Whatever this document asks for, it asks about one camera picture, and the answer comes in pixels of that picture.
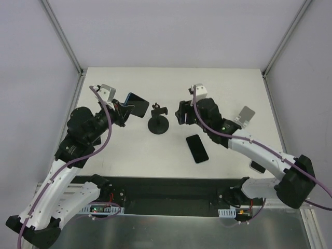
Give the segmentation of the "silver folding phone stand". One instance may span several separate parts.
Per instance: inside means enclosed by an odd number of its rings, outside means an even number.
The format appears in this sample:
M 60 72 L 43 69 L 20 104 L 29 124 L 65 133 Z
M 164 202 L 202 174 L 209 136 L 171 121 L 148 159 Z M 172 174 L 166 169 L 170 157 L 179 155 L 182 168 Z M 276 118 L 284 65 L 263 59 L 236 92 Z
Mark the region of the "silver folding phone stand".
M 249 108 L 248 106 L 244 106 L 240 113 L 234 119 L 235 123 L 240 125 L 242 128 L 246 128 L 250 123 L 251 119 L 255 116 L 256 112 Z

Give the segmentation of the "teal-edged black phone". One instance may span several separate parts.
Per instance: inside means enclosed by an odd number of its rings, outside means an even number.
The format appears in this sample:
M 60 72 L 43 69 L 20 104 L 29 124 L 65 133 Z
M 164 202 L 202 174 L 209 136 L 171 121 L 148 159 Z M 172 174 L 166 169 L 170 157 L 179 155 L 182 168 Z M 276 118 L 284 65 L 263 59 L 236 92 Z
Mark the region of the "teal-edged black phone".
M 187 145 L 196 164 L 209 160 L 209 156 L 199 135 L 192 135 L 186 138 Z

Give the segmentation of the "right aluminium frame post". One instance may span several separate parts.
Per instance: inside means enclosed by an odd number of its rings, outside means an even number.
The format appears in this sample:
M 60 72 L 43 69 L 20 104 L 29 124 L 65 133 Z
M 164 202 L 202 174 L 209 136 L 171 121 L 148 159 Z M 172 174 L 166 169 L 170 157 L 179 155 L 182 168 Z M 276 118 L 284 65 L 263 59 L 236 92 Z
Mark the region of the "right aluminium frame post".
M 312 5 L 314 0 L 305 0 L 301 4 L 299 10 L 295 14 L 293 20 L 291 21 L 289 27 L 287 28 L 285 34 L 283 35 L 282 39 L 280 40 L 278 46 L 276 47 L 272 57 L 270 58 L 268 64 L 266 65 L 265 69 L 262 70 L 262 77 L 266 79 L 270 71 L 272 70 L 275 62 L 277 61 L 278 57 L 282 54 L 283 50 L 285 49 L 287 43 L 291 39 L 292 35 L 295 32 L 295 29 L 298 27 L 299 23 L 305 16 L 306 12 Z

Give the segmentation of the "left aluminium frame post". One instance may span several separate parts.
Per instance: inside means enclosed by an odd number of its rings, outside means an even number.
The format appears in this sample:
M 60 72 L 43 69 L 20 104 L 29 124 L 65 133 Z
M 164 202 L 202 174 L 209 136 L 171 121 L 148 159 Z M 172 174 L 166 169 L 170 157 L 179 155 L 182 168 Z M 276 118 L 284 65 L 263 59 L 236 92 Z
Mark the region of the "left aluminium frame post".
M 55 14 L 55 12 L 53 11 L 49 1 L 47 0 L 40 0 L 39 3 L 41 4 L 47 18 L 49 19 L 49 22 L 51 23 L 60 43 L 62 44 L 69 60 L 71 61 L 71 63 L 73 64 L 74 68 L 76 69 L 76 71 L 78 72 L 79 75 L 82 75 L 84 73 L 84 69 L 82 68 L 82 66 L 80 65 L 72 47 L 70 42 L 68 41 L 62 27 L 61 24 Z

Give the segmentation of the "white-edged black phone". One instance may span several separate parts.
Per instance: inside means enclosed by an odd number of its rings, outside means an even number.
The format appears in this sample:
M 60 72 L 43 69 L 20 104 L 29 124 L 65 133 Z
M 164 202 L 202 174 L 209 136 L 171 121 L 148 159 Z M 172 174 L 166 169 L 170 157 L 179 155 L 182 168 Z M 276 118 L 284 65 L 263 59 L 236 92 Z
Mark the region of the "white-edged black phone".
M 266 169 L 255 161 L 251 161 L 250 168 L 260 174 L 264 174 Z

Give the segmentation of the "black clamp phone stand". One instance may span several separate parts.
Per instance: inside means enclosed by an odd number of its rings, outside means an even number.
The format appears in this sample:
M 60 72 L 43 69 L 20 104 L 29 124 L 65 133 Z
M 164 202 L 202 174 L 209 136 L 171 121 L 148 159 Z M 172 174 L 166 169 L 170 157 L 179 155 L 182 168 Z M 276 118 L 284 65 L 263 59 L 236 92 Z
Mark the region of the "black clamp phone stand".
M 148 129 L 151 133 L 155 135 L 161 135 L 168 131 L 169 121 L 166 118 L 168 114 L 167 107 L 160 107 L 156 102 L 152 105 L 151 118 L 148 121 Z

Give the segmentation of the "blue-edged black phone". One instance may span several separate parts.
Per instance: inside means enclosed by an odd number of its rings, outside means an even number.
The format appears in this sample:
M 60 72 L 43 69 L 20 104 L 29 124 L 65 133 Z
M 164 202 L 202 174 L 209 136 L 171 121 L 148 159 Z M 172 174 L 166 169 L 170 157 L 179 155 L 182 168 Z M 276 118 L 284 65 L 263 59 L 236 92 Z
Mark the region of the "blue-edged black phone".
M 143 118 L 149 108 L 149 102 L 147 100 L 132 92 L 128 93 L 124 104 L 126 106 L 134 106 L 131 115 L 139 118 Z

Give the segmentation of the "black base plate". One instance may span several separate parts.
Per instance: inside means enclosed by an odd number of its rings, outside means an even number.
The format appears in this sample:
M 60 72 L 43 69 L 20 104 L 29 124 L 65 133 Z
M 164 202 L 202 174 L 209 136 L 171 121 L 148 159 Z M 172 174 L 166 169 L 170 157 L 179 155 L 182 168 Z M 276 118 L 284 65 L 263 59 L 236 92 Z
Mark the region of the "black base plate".
M 216 217 L 231 204 L 258 206 L 274 192 L 247 198 L 240 192 L 245 179 L 148 178 L 107 176 L 106 200 L 125 214 Z

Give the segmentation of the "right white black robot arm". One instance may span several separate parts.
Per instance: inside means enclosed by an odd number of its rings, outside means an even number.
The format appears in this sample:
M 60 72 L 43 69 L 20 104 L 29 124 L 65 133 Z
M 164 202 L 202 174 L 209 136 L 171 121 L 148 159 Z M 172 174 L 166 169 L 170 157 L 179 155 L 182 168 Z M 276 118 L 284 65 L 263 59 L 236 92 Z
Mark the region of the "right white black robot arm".
M 290 208 L 298 209 L 316 185 L 310 158 L 295 157 L 263 145 L 238 124 L 223 118 L 212 98 L 201 99 L 195 105 L 180 101 L 175 116 L 180 125 L 196 124 L 214 143 L 250 158 L 254 170 L 273 175 L 242 178 L 233 192 L 238 204 L 244 205 L 254 198 L 279 198 Z

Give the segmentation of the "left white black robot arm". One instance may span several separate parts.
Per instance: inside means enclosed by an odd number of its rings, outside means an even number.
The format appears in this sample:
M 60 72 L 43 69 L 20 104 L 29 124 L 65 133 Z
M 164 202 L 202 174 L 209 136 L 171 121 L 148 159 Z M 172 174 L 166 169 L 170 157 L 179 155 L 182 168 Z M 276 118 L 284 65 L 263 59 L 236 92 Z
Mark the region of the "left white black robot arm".
M 89 177 L 70 199 L 59 201 L 87 160 L 106 147 L 112 125 L 124 127 L 134 110 L 133 105 L 117 100 L 109 104 L 99 101 L 99 105 L 101 109 L 96 114 L 87 107 L 71 112 L 67 135 L 59 145 L 48 176 L 27 208 L 7 219 L 6 226 L 18 234 L 18 248 L 23 239 L 37 248 L 50 248 L 64 226 L 86 205 L 94 201 L 111 205 L 110 182 L 97 174 Z

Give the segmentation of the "aluminium frame post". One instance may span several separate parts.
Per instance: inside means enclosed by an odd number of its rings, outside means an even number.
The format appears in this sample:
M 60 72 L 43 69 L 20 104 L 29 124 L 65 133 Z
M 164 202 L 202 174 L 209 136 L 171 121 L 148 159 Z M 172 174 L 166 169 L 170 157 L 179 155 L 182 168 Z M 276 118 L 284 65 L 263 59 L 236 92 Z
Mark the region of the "aluminium frame post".
M 40 0 L 39 3 L 41 4 L 47 18 L 49 19 L 49 22 L 51 23 L 60 43 L 62 44 L 69 60 L 71 61 L 71 63 L 73 64 L 74 68 L 76 69 L 76 71 L 78 72 L 79 75 L 82 75 L 84 73 L 84 69 L 82 68 L 82 66 L 80 65 L 72 47 L 70 42 L 68 41 L 62 27 L 61 24 L 55 14 L 55 12 L 53 11 L 49 1 L 47 0 Z
M 305 0 L 301 4 L 299 10 L 295 14 L 293 20 L 291 21 L 289 27 L 287 28 L 285 34 L 283 35 L 282 39 L 280 40 L 278 46 L 276 47 L 272 57 L 270 58 L 268 64 L 266 65 L 265 69 L 262 70 L 262 77 L 266 79 L 270 71 L 272 70 L 275 62 L 277 61 L 278 57 L 282 54 L 283 50 L 285 49 L 287 43 L 291 39 L 292 35 L 295 32 L 295 29 L 298 27 L 299 23 L 305 16 L 306 12 L 312 5 L 314 0 Z

